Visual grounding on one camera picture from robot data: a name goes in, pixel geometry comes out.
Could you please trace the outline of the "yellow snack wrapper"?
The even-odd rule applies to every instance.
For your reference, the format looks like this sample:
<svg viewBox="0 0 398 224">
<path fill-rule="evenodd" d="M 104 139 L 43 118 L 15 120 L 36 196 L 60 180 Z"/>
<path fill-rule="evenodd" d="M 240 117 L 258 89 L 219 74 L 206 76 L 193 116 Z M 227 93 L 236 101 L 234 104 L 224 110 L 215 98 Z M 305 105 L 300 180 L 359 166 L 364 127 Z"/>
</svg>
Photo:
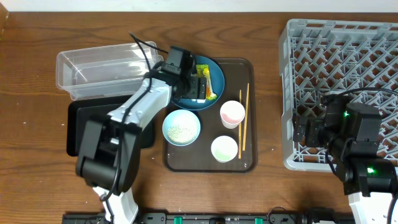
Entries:
<svg viewBox="0 0 398 224">
<path fill-rule="evenodd" d="M 211 75 L 209 65 L 207 64 L 198 64 L 196 65 L 197 69 L 197 77 L 206 78 L 206 100 L 213 101 L 217 98 L 217 94 L 214 93 L 212 85 L 211 85 Z"/>
</svg>

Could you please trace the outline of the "light blue bowl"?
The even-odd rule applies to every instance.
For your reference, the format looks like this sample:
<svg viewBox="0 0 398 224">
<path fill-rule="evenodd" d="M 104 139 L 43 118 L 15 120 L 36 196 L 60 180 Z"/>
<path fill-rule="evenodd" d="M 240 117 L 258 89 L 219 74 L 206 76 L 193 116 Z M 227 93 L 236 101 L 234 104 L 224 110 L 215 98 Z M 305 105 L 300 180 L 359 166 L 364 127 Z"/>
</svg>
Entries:
<svg viewBox="0 0 398 224">
<path fill-rule="evenodd" d="M 165 140 L 174 146 L 187 146 L 200 135 L 201 124 L 198 116 L 188 110 L 175 110 L 169 113 L 162 123 Z"/>
</svg>

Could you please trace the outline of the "white rice pile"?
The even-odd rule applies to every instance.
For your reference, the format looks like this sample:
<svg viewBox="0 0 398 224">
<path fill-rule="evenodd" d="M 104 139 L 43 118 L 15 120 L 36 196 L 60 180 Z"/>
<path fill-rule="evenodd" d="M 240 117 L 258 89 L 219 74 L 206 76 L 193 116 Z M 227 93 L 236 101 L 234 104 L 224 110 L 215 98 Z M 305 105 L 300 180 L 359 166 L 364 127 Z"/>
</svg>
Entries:
<svg viewBox="0 0 398 224">
<path fill-rule="evenodd" d="M 167 131 L 167 136 L 175 144 L 188 144 L 196 138 L 196 135 L 196 129 L 182 125 L 171 126 Z"/>
</svg>

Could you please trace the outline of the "white cup pink inside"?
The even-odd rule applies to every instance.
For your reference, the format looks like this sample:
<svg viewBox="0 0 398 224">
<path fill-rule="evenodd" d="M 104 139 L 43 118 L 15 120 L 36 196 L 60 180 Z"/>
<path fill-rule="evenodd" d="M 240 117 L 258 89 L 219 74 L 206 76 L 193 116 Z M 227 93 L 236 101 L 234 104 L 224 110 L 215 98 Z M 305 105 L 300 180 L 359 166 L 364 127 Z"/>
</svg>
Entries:
<svg viewBox="0 0 398 224">
<path fill-rule="evenodd" d="M 246 110 L 238 101 L 227 101 L 220 108 L 221 122 L 228 129 L 236 128 L 243 121 L 245 115 Z"/>
</svg>

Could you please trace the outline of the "white cup green inside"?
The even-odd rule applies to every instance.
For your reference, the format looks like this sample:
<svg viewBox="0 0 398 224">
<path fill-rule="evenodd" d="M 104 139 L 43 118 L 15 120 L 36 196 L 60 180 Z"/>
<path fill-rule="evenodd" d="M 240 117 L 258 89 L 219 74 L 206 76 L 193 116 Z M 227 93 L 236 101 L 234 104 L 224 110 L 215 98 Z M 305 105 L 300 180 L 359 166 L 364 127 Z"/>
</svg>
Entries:
<svg viewBox="0 0 398 224">
<path fill-rule="evenodd" d="M 229 136 L 219 136 L 211 143 L 211 153 L 218 162 L 229 162 L 236 157 L 238 144 Z"/>
</svg>

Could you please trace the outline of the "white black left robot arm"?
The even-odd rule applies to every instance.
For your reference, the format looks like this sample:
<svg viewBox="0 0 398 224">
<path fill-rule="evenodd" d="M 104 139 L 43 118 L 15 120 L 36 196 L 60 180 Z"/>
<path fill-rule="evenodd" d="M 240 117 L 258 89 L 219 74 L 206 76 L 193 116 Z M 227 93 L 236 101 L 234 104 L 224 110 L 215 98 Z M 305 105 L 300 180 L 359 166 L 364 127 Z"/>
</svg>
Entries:
<svg viewBox="0 0 398 224">
<path fill-rule="evenodd" d="M 192 75 L 146 75 L 123 105 L 86 122 L 76 174 L 98 194 L 106 221 L 134 222 L 138 206 L 131 187 L 139 168 L 141 133 L 171 99 L 191 98 L 197 89 L 198 78 Z"/>
</svg>

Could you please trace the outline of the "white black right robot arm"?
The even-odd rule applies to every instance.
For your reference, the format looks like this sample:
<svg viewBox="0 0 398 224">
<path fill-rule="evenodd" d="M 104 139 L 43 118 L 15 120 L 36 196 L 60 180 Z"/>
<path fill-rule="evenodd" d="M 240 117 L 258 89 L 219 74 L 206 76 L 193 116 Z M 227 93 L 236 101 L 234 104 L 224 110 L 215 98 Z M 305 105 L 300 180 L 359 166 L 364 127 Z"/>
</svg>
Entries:
<svg viewBox="0 0 398 224">
<path fill-rule="evenodd" d="M 377 154 L 381 121 L 377 108 L 363 103 L 330 103 L 323 118 L 295 121 L 293 140 L 325 149 L 356 223 L 397 221 L 396 168 Z"/>
</svg>

